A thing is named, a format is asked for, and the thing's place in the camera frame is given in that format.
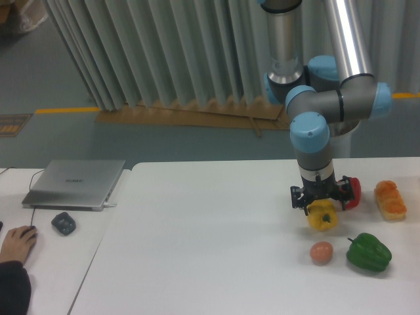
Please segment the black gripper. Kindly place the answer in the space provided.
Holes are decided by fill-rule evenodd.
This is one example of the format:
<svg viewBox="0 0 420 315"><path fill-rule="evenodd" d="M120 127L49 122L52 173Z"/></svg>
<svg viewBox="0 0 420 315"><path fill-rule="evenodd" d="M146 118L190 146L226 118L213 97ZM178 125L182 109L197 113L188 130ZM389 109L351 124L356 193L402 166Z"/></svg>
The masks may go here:
<svg viewBox="0 0 420 315"><path fill-rule="evenodd" d="M341 204L341 209L346 210L347 204L355 199L351 178L343 176L335 180L335 174L320 180L302 178L303 188L291 186L291 205L294 209L302 209L306 216L309 215L308 206L312 200L333 199Z"/></svg>

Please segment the black sleeved forearm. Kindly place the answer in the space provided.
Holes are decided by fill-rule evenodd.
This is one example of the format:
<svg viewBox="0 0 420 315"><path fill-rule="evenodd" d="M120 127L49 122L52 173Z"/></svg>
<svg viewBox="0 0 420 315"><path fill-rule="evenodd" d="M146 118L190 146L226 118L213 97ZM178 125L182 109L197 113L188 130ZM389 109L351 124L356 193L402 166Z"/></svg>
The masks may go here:
<svg viewBox="0 0 420 315"><path fill-rule="evenodd" d="M27 270L18 261L1 263L1 314L27 314L32 287Z"/></svg>

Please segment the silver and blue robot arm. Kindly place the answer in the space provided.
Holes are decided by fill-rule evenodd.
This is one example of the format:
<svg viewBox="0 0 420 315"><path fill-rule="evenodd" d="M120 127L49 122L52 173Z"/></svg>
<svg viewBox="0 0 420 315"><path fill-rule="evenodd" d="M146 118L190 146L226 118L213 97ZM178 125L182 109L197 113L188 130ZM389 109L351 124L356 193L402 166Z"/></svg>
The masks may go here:
<svg viewBox="0 0 420 315"><path fill-rule="evenodd" d="M264 75L268 99L283 104L290 120L302 186L291 187L291 204L307 209L316 200L354 207L353 178L336 179L331 126L358 124L387 115L392 93L373 75L358 9L354 1L325 1L332 56L301 64L298 55L300 1L261 1L267 15L272 69Z"/></svg>

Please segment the bare person hand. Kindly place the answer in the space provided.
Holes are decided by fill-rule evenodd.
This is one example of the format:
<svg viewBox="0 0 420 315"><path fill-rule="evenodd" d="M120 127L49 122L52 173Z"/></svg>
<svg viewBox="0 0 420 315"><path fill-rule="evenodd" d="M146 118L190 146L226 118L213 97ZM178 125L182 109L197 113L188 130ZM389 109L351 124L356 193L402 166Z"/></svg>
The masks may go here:
<svg viewBox="0 0 420 315"><path fill-rule="evenodd" d="M29 226L21 226L7 232L1 246L1 263L19 262L25 264L30 251L37 242L37 234L35 238L28 241L20 239L21 233L28 227Z"/></svg>

